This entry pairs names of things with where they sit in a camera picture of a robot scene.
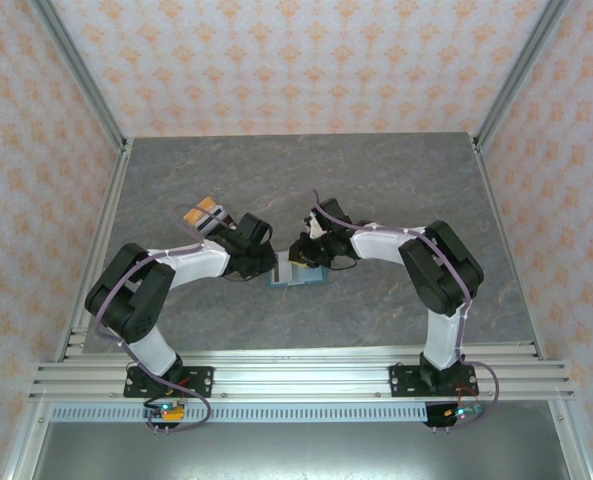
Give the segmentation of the teal card holder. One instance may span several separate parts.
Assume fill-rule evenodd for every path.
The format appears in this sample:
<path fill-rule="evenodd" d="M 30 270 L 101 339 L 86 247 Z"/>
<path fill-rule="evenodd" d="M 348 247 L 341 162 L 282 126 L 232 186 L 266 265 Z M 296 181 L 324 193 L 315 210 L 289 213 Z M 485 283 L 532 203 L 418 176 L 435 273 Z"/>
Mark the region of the teal card holder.
<path fill-rule="evenodd" d="M 290 285 L 277 285 L 273 282 L 274 269 L 267 274 L 267 284 L 270 288 L 316 285 L 323 284 L 327 281 L 327 270 L 325 268 L 303 268 L 294 264 L 294 283 Z"/>

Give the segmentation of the grey VIP credit card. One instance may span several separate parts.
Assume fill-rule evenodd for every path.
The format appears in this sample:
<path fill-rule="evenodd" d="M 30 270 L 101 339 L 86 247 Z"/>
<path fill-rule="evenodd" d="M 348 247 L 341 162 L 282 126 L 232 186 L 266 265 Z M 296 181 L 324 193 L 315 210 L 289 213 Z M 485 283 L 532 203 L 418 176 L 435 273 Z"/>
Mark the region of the grey VIP credit card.
<path fill-rule="evenodd" d="M 276 254 L 277 263 L 273 273 L 273 282 L 277 285 L 290 285 L 294 283 L 294 264 L 289 260 L 287 251 Z"/>

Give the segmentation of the wide aluminium mounting beam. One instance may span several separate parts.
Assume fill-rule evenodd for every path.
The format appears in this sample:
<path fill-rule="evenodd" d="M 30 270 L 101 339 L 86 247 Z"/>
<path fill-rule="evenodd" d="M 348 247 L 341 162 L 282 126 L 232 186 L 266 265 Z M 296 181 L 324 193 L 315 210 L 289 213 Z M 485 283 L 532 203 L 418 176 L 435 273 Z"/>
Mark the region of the wide aluminium mounting beam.
<path fill-rule="evenodd" d="M 389 367 L 384 363 L 214 363 L 211 398 L 222 401 L 380 400 L 390 398 Z M 110 364 L 57 363 L 38 368 L 30 389 L 35 400 L 101 401 L 123 397 L 126 368 Z M 481 400 L 574 398 L 567 368 L 556 362 L 477 367 Z"/>

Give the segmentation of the grey metal sheet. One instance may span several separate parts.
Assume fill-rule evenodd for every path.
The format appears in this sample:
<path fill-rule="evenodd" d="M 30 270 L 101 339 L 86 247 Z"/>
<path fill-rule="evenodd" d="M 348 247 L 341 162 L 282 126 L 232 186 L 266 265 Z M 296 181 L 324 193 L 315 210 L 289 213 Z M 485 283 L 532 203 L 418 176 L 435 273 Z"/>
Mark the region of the grey metal sheet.
<path fill-rule="evenodd" d="M 470 429 L 414 423 L 52 423 L 13 480 L 585 480 L 553 422 L 506 410 Z"/>

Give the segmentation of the aluminium table edge rail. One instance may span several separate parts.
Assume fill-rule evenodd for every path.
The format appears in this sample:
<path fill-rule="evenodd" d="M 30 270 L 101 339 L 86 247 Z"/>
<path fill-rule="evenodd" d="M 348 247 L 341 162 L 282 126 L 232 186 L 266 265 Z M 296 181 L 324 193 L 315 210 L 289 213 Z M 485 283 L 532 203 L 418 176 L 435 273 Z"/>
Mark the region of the aluminium table edge rail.
<path fill-rule="evenodd" d="M 359 347 L 330 347 L 330 348 L 295 348 L 295 349 L 250 349 L 250 350 L 212 350 L 212 351 L 185 351 L 181 352 L 182 357 L 240 357 L 240 358 L 261 358 L 270 357 L 375 357 L 392 356 L 402 358 L 406 356 L 417 357 L 421 352 L 420 345 L 407 346 L 359 346 Z M 500 342 L 470 344 L 463 347 L 463 353 L 467 358 L 487 356 L 527 357 L 537 358 L 539 352 L 533 343 L 525 342 Z M 74 360 L 118 360 L 127 357 L 125 353 L 85 353 L 80 344 L 70 345 L 66 348 L 64 359 Z"/>

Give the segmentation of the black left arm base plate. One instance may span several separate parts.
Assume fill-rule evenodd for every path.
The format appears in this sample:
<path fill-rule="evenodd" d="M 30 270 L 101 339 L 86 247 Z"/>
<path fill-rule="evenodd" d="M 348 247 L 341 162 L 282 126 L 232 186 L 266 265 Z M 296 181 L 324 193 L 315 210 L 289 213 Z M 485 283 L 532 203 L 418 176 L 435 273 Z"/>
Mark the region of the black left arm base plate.
<path fill-rule="evenodd" d="M 172 390 L 160 384 L 137 366 L 130 366 L 126 370 L 127 376 L 123 389 L 126 398 L 153 398 L 169 396 L 181 398 L 184 392 Z M 214 368 L 207 366 L 182 366 L 171 374 L 168 381 L 185 389 L 199 393 L 205 398 L 211 397 Z"/>

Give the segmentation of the aluminium side rail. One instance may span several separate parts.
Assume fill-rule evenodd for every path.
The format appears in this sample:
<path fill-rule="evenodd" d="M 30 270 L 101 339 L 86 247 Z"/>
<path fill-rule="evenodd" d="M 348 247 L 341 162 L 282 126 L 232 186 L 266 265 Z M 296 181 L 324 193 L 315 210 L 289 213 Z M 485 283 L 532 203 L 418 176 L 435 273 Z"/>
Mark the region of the aluminium side rail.
<path fill-rule="evenodd" d="M 100 213 L 96 221 L 92 243 L 82 270 L 79 288 L 59 338 L 59 344 L 54 356 L 55 362 L 62 362 L 65 359 L 70 337 L 75 330 L 81 329 L 83 335 L 86 335 L 87 333 L 89 314 L 85 310 L 84 302 L 87 293 L 102 272 L 103 262 L 111 236 L 114 217 L 120 199 L 133 143 L 133 137 L 127 138 L 118 151 L 114 168 L 105 190 Z"/>
<path fill-rule="evenodd" d="M 482 146 L 478 142 L 478 139 L 472 135 L 470 135 L 470 141 L 471 141 L 471 146 L 472 146 L 474 156 L 476 158 L 476 161 L 477 161 L 477 164 L 479 167 L 479 171 L 480 171 L 483 183 L 485 185 L 487 196 L 488 196 L 489 202 L 491 204 L 496 223 L 498 225 L 501 240 L 502 240 L 505 252 L 506 252 L 506 256 L 508 258 L 508 262 L 510 265 L 510 269 L 512 271 L 512 275 L 514 277 L 514 281 L 517 285 L 517 288 L 520 292 L 522 301 L 525 305 L 525 309 L 527 311 L 527 317 L 530 320 L 530 324 L 531 324 L 531 328 L 532 328 L 532 332 L 533 332 L 533 344 L 535 345 L 537 356 L 539 357 L 540 360 L 547 360 L 548 355 L 547 355 L 546 349 L 544 347 L 544 339 L 543 339 L 542 333 L 540 331 L 540 327 L 539 327 L 537 321 L 533 317 L 533 308 L 532 308 L 532 305 L 528 298 L 528 295 L 526 293 L 526 290 L 524 288 L 524 285 L 522 283 L 522 277 L 521 277 L 521 275 L 517 269 L 516 263 L 515 263 L 515 258 L 514 258 L 513 250 L 512 250 L 512 244 L 510 242 L 510 239 L 507 236 L 500 204 L 497 201 L 497 197 L 496 197 L 493 185 L 492 185 L 491 177 L 490 177 L 487 165 L 485 163 L 485 158 L 483 155 Z"/>

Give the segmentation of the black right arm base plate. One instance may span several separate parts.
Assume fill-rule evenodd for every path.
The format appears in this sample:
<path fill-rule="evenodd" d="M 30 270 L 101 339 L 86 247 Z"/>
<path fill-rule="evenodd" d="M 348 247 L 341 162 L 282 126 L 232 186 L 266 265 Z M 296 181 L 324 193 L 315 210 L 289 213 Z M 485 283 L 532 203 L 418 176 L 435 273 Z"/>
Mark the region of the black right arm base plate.
<path fill-rule="evenodd" d="M 445 370 L 433 366 L 395 364 L 389 367 L 393 397 L 456 397 L 479 394 L 473 367 L 454 364 Z"/>

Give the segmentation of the aluminium frame post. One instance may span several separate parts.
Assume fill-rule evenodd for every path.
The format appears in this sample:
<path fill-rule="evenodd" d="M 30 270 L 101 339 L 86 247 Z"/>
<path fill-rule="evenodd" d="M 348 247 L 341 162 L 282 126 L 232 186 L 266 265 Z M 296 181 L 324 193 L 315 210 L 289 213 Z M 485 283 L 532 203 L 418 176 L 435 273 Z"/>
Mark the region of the aluminium frame post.
<path fill-rule="evenodd" d="M 545 7 L 513 63 L 478 132 L 472 137 L 477 152 L 482 152 L 507 114 L 528 73 L 557 27 L 570 0 L 547 0 Z"/>
<path fill-rule="evenodd" d="M 28 0 L 28 3 L 51 37 L 60 57 L 67 65 L 111 144 L 118 151 L 122 151 L 127 144 L 127 138 L 122 133 L 52 0 Z"/>

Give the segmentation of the aluminium frame strut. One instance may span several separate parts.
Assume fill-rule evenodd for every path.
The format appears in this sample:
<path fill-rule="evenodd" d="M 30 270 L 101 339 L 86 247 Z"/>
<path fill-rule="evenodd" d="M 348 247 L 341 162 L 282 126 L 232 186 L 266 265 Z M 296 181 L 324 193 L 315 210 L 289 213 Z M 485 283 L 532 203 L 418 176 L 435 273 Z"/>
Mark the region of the aluminium frame strut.
<path fill-rule="evenodd" d="M 593 480 L 593 453 L 589 430 L 576 400 L 548 402 L 571 480 Z"/>
<path fill-rule="evenodd" d="M 2 480 L 32 480 L 53 411 L 52 402 L 29 403 L 22 417 Z"/>

